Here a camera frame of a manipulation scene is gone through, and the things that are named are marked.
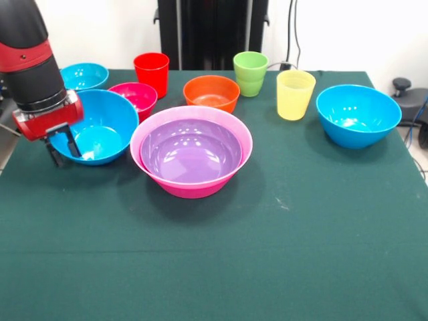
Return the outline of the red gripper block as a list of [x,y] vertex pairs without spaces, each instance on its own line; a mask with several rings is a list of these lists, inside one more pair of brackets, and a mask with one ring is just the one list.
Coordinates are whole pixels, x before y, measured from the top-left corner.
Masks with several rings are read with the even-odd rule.
[[81,157],[80,150],[69,126],[84,118],[82,102],[74,90],[68,90],[64,102],[51,110],[29,113],[18,108],[13,111],[12,115],[19,131],[26,139],[34,141],[44,138],[44,144],[56,167],[63,167],[64,160],[61,154],[51,145],[49,139],[46,138],[48,131],[52,128],[67,124],[65,126],[65,134],[70,153],[73,157]]

